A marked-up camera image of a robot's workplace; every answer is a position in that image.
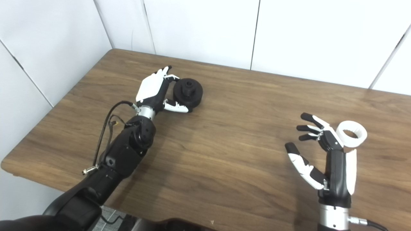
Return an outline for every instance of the white ring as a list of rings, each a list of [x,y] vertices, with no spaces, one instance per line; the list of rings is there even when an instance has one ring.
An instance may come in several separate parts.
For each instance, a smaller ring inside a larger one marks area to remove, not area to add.
[[[345,134],[344,130],[353,132],[357,136],[357,138],[349,137],[347,134]],[[341,122],[335,132],[343,142],[344,146],[347,146],[349,148],[356,148],[360,146],[360,144],[362,144],[367,138],[367,131],[365,130],[365,128],[361,124],[351,120]]]

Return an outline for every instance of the black cable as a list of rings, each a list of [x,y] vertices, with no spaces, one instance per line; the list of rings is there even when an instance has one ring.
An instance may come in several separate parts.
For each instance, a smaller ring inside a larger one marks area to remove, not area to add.
[[[106,144],[106,149],[104,150],[104,153],[103,153],[103,159],[106,159],[107,152],[109,150],[110,143],[111,143],[111,138],[113,137],[113,126],[115,125],[115,123],[116,122],[109,121],[108,127],[109,127],[110,134],[109,134],[109,140],[107,141],[107,144]]]
[[[111,118],[113,118],[113,117],[117,117],[117,119],[119,119],[122,124],[124,124],[124,125],[126,124],[126,123],[124,122],[124,120],[123,120],[120,116],[114,115],[114,114],[112,114],[112,115],[110,116],[109,121],[111,121]]]
[[[112,222],[109,222],[106,218],[103,217],[103,215],[101,215],[102,220],[107,223],[107,224],[114,224],[117,222],[118,219],[124,220],[124,218],[122,218],[121,216],[117,216],[116,219]]]
[[[371,226],[371,227],[377,228],[377,229],[382,230],[382,231],[388,231],[388,229],[386,227],[384,227],[384,226],[382,226],[382,225],[380,225],[380,224],[378,224],[374,221],[370,221],[370,220],[367,220],[367,226]]]
[[[111,115],[111,113],[114,111],[114,109],[115,109],[117,106],[121,105],[121,104],[128,104],[129,106],[133,106],[133,103],[131,103],[130,101],[122,100],[122,101],[116,103],[116,104],[109,110],[109,113],[107,113],[106,119],[104,120],[104,124],[103,124],[102,131],[101,131],[101,133],[100,133],[100,138],[99,138],[99,141],[98,141],[98,143],[97,143],[96,153],[94,154],[94,160],[93,160],[93,165],[92,165],[92,166],[96,165],[96,163],[97,163],[97,158],[98,158],[99,151],[100,151],[100,145],[101,145],[101,143],[102,143],[104,131],[106,130],[107,122],[109,121],[110,115]]]

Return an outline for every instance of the wooden table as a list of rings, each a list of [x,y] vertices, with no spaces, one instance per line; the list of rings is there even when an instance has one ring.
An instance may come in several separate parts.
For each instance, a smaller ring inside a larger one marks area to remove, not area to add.
[[[152,221],[178,218],[220,231],[316,230],[316,191],[284,148],[296,142],[324,169],[318,143],[298,141],[302,133],[295,127],[306,124],[300,114],[308,112],[333,127],[354,120],[368,130],[358,148],[351,214],[390,230],[411,230],[410,96],[132,51],[109,51],[1,167],[59,190],[73,187],[91,165],[111,106],[133,101],[141,80],[166,65],[180,78],[198,80],[203,101],[192,113],[156,116],[153,147],[107,206]],[[134,115],[126,106],[115,113],[125,119]]]

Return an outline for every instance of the robot finger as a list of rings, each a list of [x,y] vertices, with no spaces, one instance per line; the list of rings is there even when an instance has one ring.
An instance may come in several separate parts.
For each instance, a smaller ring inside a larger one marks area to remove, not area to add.
[[[154,74],[158,75],[158,76],[166,76],[168,71],[171,70],[171,68],[173,68],[172,66],[167,66],[164,68],[159,69],[158,71],[154,72]]]
[[[310,165],[308,160],[300,155],[300,152],[294,143],[286,143],[285,149],[287,150],[291,162],[301,177],[304,178],[304,180],[316,190],[323,189],[324,182],[327,182],[326,176],[316,167]]]
[[[164,100],[164,109],[168,111],[187,113],[192,112],[192,109],[187,108],[186,106],[180,105],[178,102],[170,99]]]
[[[299,136],[298,139],[300,141],[306,141],[306,140],[317,140],[318,139],[318,135],[314,134],[314,133],[308,133],[308,134],[304,134],[302,136]]]
[[[311,132],[316,135],[320,134],[321,132],[321,129],[311,125],[298,125],[297,130],[302,132]]]
[[[311,115],[305,112],[301,114],[301,119],[314,123],[320,129],[330,126],[330,124],[328,124],[326,121],[316,117],[315,115]]]
[[[175,75],[173,75],[173,74],[166,75],[166,76],[164,76],[163,78],[166,79],[166,80],[168,80],[169,83],[171,83],[172,81],[176,81],[176,82],[177,82],[177,81],[180,80],[179,77],[177,77],[177,76],[175,76]]]

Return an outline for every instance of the black spool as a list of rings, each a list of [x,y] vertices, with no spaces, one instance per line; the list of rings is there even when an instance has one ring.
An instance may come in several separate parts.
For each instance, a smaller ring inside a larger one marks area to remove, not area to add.
[[[203,96],[203,87],[194,79],[180,79],[173,91],[174,100],[191,109],[200,104]]]

